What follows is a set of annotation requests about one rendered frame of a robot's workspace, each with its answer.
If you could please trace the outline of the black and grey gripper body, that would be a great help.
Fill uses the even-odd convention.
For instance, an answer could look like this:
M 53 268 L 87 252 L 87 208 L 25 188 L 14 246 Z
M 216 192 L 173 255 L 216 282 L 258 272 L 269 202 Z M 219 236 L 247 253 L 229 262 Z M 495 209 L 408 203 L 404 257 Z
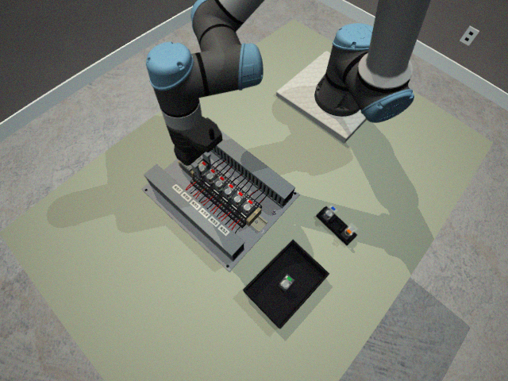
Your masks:
M 162 110 L 161 112 L 171 141 L 175 145 L 176 158 L 186 166 L 222 142 L 222 134 L 217 124 L 202 116 L 200 102 L 195 113 L 190 116 L 169 117 Z

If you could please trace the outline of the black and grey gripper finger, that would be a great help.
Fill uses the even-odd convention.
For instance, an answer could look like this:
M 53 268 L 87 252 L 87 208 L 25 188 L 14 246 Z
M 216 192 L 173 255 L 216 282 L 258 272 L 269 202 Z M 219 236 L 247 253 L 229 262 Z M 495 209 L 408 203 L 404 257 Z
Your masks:
M 198 177 L 199 179 L 201 179 L 201 178 L 202 178 L 202 174 L 201 174 L 201 171 L 199 170 L 198 164 L 197 164 L 196 162 L 193 162 L 193 163 L 191 164 L 191 166 L 192 166 L 192 169 L 193 169 L 194 175 L 195 175 L 196 177 Z
M 210 162 L 210 156 L 211 156 L 211 154 L 209 152 L 205 152 L 202 154 L 202 157 L 203 157 L 202 160 L 204 160 L 207 164 L 209 164 L 209 168 L 211 169 L 212 166 L 211 166 L 211 162 Z

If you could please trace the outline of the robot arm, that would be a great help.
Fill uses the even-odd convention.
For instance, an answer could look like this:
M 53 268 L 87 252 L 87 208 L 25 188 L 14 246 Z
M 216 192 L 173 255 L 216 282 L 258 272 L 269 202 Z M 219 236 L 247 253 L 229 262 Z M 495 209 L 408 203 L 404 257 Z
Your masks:
M 199 98 L 261 83 L 260 50 L 253 43 L 241 44 L 236 31 L 263 1 L 198 0 L 190 17 L 201 52 L 191 54 L 185 45 L 172 42 L 149 52 L 149 80 L 167 116 L 185 117 L 198 108 Z M 414 100 L 408 86 L 410 57 L 430 1 L 379 0 L 374 26 L 341 27 L 316 86 L 318 106 L 338 117 L 361 110 L 374 123 L 407 109 Z

